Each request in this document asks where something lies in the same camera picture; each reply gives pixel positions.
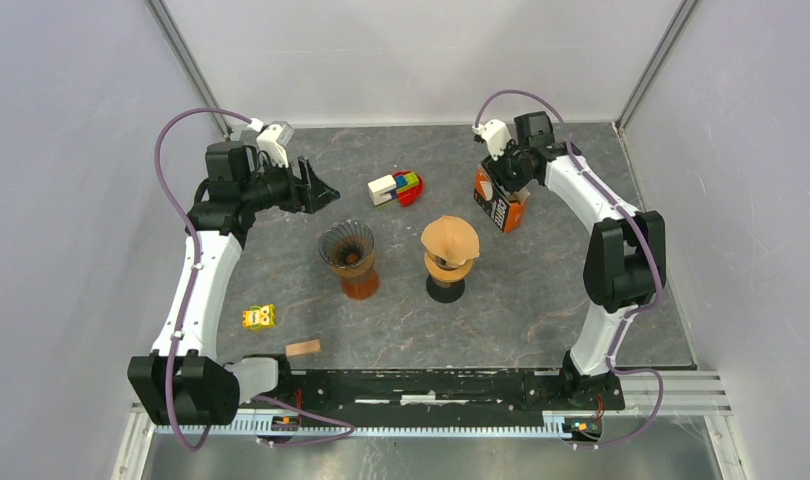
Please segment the orange filter box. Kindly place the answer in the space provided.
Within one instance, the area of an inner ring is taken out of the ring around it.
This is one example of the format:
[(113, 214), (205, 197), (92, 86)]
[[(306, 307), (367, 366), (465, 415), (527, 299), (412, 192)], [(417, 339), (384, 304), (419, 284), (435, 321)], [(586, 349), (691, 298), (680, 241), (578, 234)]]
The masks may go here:
[(476, 167), (473, 198), (503, 233), (517, 229), (523, 222), (530, 192), (526, 187), (511, 193), (494, 180), (481, 165)]

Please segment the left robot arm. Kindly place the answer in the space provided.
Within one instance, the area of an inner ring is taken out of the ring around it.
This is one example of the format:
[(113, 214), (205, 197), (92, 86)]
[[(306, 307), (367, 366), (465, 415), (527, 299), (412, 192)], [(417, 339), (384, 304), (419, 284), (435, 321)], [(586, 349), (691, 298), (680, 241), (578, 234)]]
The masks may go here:
[(310, 161), (275, 165), (272, 155), (240, 141), (211, 144), (207, 176), (182, 213), (185, 257), (177, 291), (150, 352), (134, 356), (128, 380), (159, 426), (230, 424), (255, 396), (271, 407), (287, 405), (295, 381), (283, 354), (255, 354), (223, 365), (217, 360), (218, 326), (230, 277), (257, 213), (277, 207), (313, 214), (339, 199)]

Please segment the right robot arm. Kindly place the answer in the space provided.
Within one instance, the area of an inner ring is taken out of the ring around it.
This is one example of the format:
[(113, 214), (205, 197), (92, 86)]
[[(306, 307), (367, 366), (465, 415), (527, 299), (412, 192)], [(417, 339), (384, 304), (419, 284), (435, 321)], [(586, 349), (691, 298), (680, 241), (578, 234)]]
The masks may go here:
[(508, 193), (537, 181), (589, 233), (583, 285), (590, 306), (558, 382), (561, 400), (583, 408), (599, 391), (613, 389), (615, 357), (626, 330), (665, 285), (665, 222), (658, 212), (641, 211), (620, 198), (571, 141), (558, 141), (546, 112), (518, 116), (514, 124), (514, 133), (498, 119), (473, 126), (488, 152), (483, 167)]

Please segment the dark smoky glass dripper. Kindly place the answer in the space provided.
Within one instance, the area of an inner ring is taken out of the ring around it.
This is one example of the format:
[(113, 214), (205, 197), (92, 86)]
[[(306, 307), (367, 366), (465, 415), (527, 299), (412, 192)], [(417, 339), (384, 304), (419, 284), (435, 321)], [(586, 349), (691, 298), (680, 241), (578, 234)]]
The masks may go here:
[(331, 267), (361, 265), (374, 250), (374, 235), (365, 223), (344, 219), (328, 227), (318, 239), (318, 252)]

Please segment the clear ribbed glass dripper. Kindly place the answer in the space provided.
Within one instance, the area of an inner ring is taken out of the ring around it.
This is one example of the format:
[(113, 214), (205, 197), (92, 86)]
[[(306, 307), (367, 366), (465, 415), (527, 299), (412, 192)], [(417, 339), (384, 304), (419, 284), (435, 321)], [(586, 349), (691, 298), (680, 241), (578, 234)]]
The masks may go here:
[(468, 262), (470, 262), (470, 259), (465, 259), (458, 262), (445, 259), (441, 256), (431, 255), (431, 261), (443, 270), (456, 270), (463, 268)]

